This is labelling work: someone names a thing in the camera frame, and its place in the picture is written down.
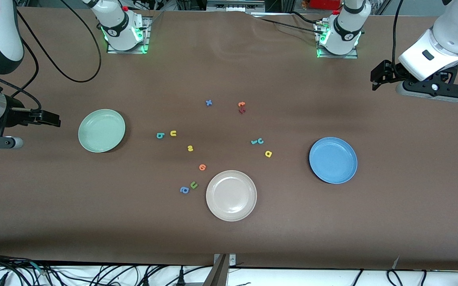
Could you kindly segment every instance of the wire bundle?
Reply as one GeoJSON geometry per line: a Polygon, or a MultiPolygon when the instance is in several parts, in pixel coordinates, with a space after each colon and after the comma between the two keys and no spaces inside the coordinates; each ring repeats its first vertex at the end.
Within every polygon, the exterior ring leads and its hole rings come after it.
{"type": "Polygon", "coordinates": [[[47,262],[43,261],[33,261],[31,259],[25,259],[20,257],[6,257],[0,255],[0,271],[7,271],[8,273],[14,273],[19,278],[21,286],[42,286],[39,282],[40,277],[45,277],[47,284],[53,286],[54,283],[61,286],[67,286],[63,279],[69,279],[74,281],[81,281],[89,283],[88,286],[120,286],[120,284],[115,281],[123,275],[124,273],[135,270],[137,273],[137,280],[135,286],[142,286],[145,281],[147,281],[151,275],[157,273],[160,269],[167,267],[166,265],[156,266],[153,270],[149,271],[151,266],[148,266],[146,269],[145,275],[142,279],[139,279],[139,273],[137,267],[140,265],[137,264],[125,264],[125,265],[106,265],[100,266],[100,271],[93,277],[92,280],[71,277],[70,275],[63,273],[62,271],[55,270],[47,262]],[[117,273],[109,282],[102,283],[102,280],[106,278],[109,274],[117,273]]]}

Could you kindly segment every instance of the metal bracket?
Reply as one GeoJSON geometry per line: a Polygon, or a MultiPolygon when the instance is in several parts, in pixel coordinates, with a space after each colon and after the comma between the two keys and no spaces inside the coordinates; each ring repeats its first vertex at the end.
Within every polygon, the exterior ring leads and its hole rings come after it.
{"type": "MultiPolygon", "coordinates": [[[[213,258],[214,264],[217,262],[218,257],[220,257],[220,254],[214,255],[214,258],[213,258]]],[[[236,265],[236,253],[230,253],[229,254],[229,266],[234,266],[234,265],[236,265]]]]}
{"type": "Polygon", "coordinates": [[[214,259],[213,268],[211,268],[210,273],[203,283],[189,282],[184,286],[226,286],[229,265],[234,266],[236,264],[236,254],[216,254],[214,259]]]}

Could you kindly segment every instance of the cream plate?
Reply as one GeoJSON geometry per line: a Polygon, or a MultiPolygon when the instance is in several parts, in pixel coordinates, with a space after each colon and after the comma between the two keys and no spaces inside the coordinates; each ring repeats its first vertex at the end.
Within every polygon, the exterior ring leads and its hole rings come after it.
{"type": "Polygon", "coordinates": [[[247,217],[258,199],[256,185],[246,174],[227,170],[211,179],[206,190],[206,203],[211,212],[225,221],[247,217]]]}

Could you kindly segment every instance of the silver metal plate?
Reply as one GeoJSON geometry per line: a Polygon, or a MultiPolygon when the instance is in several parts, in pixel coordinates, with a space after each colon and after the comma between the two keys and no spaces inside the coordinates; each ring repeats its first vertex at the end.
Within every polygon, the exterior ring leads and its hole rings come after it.
{"type": "Polygon", "coordinates": [[[153,23],[153,17],[142,17],[142,42],[139,42],[135,47],[126,51],[120,51],[114,49],[111,45],[107,45],[108,54],[147,54],[149,47],[149,37],[151,36],[151,23],[153,23]]]}

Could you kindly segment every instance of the table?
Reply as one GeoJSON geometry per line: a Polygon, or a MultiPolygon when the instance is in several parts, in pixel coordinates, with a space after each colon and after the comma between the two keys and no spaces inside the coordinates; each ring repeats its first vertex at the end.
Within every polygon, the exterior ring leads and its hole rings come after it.
{"type": "MultiPolygon", "coordinates": [[[[70,76],[95,71],[94,44],[68,10],[21,11],[70,76]]],[[[90,11],[79,13],[96,25],[90,11]]],[[[398,53],[434,20],[401,17],[398,53]]],[[[392,21],[369,17],[358,60],[337,60],[316,58],[309,32],[244,13],[165,12],[148,54],[104,53],[100,74],[82,84],[54,70],[21,24],[40,61],[27,90],[62,127],[6,130],[25,143],[0,150],[0,254],[202,265],[233,252],[244,266],[378,269],[400,255],[398,268],[458,269],[458,103],[399,96],[395,85],[371,91],[370,71],[391,57],[392,21]],[[101,108],[120,112],[127,133],[94,154],[77,131],[101,108]],[[178,136],[156,138],[171,130],[178,136]],[[309,167],[325,136],[358,155],[345,184],[324,183],[309,167]],[[259,137],[264,145],[250,144],[259,137]],[[206,205],[205,187],[224,170],[256,183],[256,208],[239,222],[206,205]],[[192,181],[199,187],[181,194],[192,181]]],[[[21,85],[33,71],[27,54],[4,78],[21,85]]]]}

